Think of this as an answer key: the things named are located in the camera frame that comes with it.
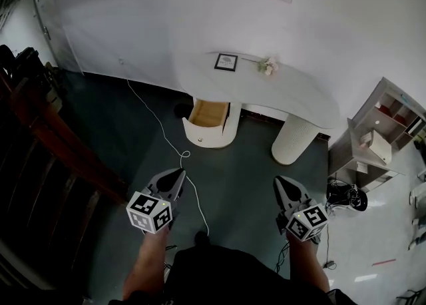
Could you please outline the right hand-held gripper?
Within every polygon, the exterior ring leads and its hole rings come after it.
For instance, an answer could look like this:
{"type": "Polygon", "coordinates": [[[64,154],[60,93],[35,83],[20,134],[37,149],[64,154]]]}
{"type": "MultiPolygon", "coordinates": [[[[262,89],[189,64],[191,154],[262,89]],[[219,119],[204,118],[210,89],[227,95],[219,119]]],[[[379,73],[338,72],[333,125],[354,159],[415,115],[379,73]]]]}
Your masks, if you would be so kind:
{"type": "Polygon", "coordinates": [[[274,193],[281,212],[276,218],[280,234],[291,233],[300,242],[320,242],[320,235],[328,224],[325,207],[310,198],[300,182],[276,176],[274,193]]]}

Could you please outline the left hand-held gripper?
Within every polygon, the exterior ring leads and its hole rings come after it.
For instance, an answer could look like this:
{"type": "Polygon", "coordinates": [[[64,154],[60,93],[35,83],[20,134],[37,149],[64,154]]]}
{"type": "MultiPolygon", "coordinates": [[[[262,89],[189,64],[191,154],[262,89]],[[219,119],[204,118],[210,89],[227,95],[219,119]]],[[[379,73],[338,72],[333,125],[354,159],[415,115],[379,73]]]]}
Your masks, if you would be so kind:
{"type": "Polygon", "coordinates": [[[153,176],[141,192],[134,192],[126,206],[130,223],[151,234],[170,225],[185,178],[184,169],[170,169],[153,176]]]}

